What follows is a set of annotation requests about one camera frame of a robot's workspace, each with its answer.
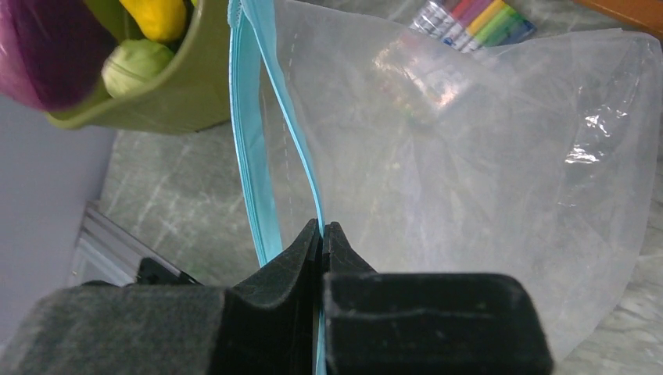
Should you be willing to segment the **clear zip bag blue zipper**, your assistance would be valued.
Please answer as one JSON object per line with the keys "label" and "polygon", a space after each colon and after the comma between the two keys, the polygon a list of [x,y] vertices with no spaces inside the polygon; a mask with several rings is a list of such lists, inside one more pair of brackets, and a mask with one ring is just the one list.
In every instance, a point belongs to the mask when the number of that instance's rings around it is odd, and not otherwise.
{"label": "clear zip bag blue zipper", "polygon": [[571,32],[463,54],[382,18],[233,1],[231,120],[256,254],[337,221],[379,271],[522,282],[563,374],[662,371],[643,250],[658,40]]}

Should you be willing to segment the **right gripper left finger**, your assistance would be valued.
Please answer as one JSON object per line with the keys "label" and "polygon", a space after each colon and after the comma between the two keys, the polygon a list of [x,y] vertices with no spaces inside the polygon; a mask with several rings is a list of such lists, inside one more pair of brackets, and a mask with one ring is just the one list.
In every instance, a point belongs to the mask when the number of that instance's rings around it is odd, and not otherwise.
{"label": "right gripper left finger", "polygon": [[4,374],[309,374],[316,220],[234,287],[93,282],[41,299]]}

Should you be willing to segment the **yellow pear toy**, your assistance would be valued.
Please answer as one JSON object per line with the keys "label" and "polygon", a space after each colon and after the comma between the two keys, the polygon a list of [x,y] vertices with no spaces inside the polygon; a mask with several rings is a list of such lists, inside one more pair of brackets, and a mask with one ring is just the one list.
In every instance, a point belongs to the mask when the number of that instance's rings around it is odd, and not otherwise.
{"label": "yellow pear toy", "polygon": [[120,4],[151,41],[172,42],[185,33],[188,10],[182,0],[120,0]]}

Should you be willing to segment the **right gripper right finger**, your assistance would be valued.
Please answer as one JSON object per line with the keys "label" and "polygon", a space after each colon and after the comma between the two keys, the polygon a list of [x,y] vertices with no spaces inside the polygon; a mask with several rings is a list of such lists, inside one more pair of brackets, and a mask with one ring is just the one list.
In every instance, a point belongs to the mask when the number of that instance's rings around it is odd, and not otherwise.
{"label": "right gripper right finger", "polygon": [[550,374],[532,299],[499,273],[378,273],[324,229],[321,354],[329,374]]}

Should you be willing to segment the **purple onion toy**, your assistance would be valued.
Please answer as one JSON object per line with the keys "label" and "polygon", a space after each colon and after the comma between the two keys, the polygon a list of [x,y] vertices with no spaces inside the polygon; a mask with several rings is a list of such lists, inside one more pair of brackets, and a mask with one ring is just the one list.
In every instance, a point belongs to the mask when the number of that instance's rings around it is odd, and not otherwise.
{"label": "purple onion toy", "polygon": [[1,3],[1,93],[51,112],[96,88],[116,38],[82,1]]}

